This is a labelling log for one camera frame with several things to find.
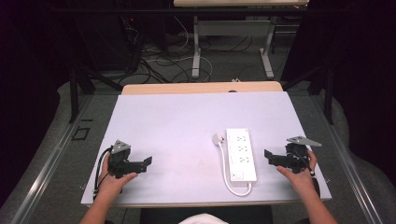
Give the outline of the black square floor socket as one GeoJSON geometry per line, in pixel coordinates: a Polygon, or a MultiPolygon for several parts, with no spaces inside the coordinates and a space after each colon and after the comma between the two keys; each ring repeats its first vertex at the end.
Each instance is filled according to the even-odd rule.
{"type": "Polygon", "coordinates": [[[73,141],[84,141],[87,138],[90,130],[91,129],[88,127],[78,126],[76,128],[76,130],[74,131],[74,133],[72,134],[72,140],[73,141]]]}

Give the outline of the aluminium floor rail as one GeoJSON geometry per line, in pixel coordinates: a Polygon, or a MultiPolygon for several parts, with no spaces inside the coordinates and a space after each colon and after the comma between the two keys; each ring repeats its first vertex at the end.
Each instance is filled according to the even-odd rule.
{"type": "Polygon", "coordinates": [[[312,96],[311,100],[319,112],[320,119],[330,134],[330,138],[334,143],[335,154],[343,168],[350,187],[361,207],[361,211],[366,217],[369,224],[383,224],[381,216],[378,214],[372,199],[370,198],[366,187],[357,172],[356,165],[350,157],[346,146],[343,144],[340,136],[336,132],[333,125],[329,123],[324,115],[324,109],[319,96],[312,96]]]}
{"type": "Polygon", "coordinates": [[[12,191],[13,215],[8,224],[27,224],[36,205],[49,184],[66,146],[77,129],[78,120],[92,101],[92,95],[83,96],[78,103],[77,117],[70,122],[71,103],[62,99],[55,117],[35,156],[29,163],[17,187],[12,191]]]}

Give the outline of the white power strip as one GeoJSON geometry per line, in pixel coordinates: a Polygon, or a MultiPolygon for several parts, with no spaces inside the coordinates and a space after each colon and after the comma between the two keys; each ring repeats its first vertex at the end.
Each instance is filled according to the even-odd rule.
{"type": "Polygon", "coordinates": [[[256,168],[248,129],[227,129],[226,142],[231,181],[256,182],[256,168]]]}

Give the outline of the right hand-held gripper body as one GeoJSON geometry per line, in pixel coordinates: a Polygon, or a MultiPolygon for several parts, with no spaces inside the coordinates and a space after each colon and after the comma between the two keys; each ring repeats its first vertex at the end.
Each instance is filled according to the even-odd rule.
{"type": "Polygon", "coordinates": [[[300,173],[304,168],[310,172],[312,169],[308,167],[310,161],[308,156],[308,146],[321,147],[321,143],[308,139],[303,136],[295,136],[287,139],[288,143],[285,145],[287,157],[290,160],[290,169],[294,174],[300,173]]]}

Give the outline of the wooden table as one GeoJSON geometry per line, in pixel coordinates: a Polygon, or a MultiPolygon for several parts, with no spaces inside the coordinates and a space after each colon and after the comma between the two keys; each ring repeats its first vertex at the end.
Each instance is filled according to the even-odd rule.
{"type": "Polygon", "coordinates": [[[283,91],[277,81],[248,82],[208,82],[208,83],[167,83],[167,84],[130,84],[126,85],[122,95],[147,94],[186,94],[219,93],[246,91],[283,91]]]}

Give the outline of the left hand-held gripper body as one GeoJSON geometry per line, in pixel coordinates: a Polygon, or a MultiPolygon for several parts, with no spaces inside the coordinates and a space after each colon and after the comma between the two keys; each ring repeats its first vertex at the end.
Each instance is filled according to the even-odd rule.
{"type": "Polygon", "coordinates": [[[131,146],[117,140],[110,150],[110,157],[108,159],[108,172],[116,178],[122,178],[129,174],[128,157],[131,152],[131,146]]]}

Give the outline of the black equipment with red light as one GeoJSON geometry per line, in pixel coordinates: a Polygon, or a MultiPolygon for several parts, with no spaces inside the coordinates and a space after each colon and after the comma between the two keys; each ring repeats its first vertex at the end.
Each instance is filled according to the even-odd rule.
{"type": "Polygon", "coordinates": [[[141,35],[122,16],[75,17],[83,41],[99,71],[137,70],[141,35]]]}

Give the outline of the white table cover board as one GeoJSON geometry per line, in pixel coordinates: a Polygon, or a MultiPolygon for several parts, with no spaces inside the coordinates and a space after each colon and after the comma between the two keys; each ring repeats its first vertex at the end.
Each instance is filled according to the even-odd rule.
{"type": "Polygon", "coordinates": [[[288,138],[303,132],[284,91],[122,95],[101,148],[121,140],[131,145],[131,160],[152,159],[123,188],[118,207],[291,203],[298,195],[263,153],[284,154],[288,138]],[[225,187],[212,137],[229,128],[250,133],[258,177],[251,187],[225,187]]]}

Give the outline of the person's white clothing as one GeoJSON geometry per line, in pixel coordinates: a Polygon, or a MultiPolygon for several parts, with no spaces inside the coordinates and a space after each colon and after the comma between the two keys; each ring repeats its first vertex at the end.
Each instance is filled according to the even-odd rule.
{"type": "Polygon", "coordinates": [[[207,213],[194,215],[183,219],[178,224],[229,224],[228,222],[207,213]]]}

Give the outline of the person's left hand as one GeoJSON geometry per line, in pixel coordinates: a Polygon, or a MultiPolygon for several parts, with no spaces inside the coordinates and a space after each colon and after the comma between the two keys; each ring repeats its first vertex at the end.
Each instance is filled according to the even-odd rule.
{"type": "Polygon", "coordinates": [[[121,189],[132,179],[137,177],[136,173],[130,173],[121,178],[110,175],[108,170],[108,160],[110,155],[106,154],[99,175],[99,190],[96,201],[112,203],[120,194],[121,189]]]}

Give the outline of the black metal stand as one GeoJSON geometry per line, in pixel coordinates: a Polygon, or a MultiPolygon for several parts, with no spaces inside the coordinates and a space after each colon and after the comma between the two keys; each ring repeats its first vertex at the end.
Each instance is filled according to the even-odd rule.
{"type": "Polygon", "coordinates": [[[70,86],[70,100],[71,100],[71,118],[70,123],[73,123],[79,114],[78,90],[82,90],[85,94],[92,95],[95,93],[95,87],[92,83],[92,78],[98,79],[100,82],[113,88],[116,91],[121,91],[123,87],[120,84],[110,80],[101,75],[99,72],[91,69],[86,65],[72,63],[68,67],[69,72],[69,86],[70,86]]]}
{"type": "Polygon", "coordinates": [[[284,91],[294,87],[303,80],[312,78],[310,85],[308,86],[309,95],[319,95],[322,89],[325,90],[323,114],[326,120],[333,125],[332,120],[332,94],[333,94],[333,82],[334,82],[334,66],[331,63],[322,63],[301,75],[297,76],[291,81],[286,82],[282,85],[284,91]]]}

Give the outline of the dark curtain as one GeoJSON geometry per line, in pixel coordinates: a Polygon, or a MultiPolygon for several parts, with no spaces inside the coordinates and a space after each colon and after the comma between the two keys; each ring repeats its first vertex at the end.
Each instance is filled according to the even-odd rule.
{"type": "Polygon", "coordinates": [[[67,81],[38,0],[0,0],[0,207],[38,150],[67,81]]]}
{"type": "Polygon", "coordinates": [[[349,148],[396,186],[396,0],[309,0],[307,8],[352,11],[303,18],[281,79],[335,53],[333,97],[346,114],[349,148]]]}

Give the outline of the white-framed desk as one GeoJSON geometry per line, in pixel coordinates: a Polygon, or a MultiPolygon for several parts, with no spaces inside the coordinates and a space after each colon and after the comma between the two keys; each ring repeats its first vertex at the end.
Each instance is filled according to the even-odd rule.
{"type": "MultiPolygon", "coordinates": [[[[306,6],[310,0],[174,0],[175,7],[192,9],[297,9],[306,6]]],[[[264,74],[273,79],[274,72],[268,54],[275,35],[277,16],[267,16],[266,20],[209,19],[208,21],[193,17],[193,44],[192,78],[200,75],[201,36],[262,36],[265,39],[264,47],[260,49],[264,74]]]]}

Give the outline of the person's right hand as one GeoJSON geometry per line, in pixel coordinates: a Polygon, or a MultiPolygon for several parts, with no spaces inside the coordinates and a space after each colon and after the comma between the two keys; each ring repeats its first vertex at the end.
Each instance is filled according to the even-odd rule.
{"type": "Polygon", "coordinates": [[[318,195],[313,181],[313,174],[315,172],[317,158],[311,150],[308,150],[307,153],[309,157],[308,166],[299,174],[294,174],[282,166],[276,167],[276,169],[289,180],[292,187],[301,198],[304,196],[313,197],[318,195]]]}

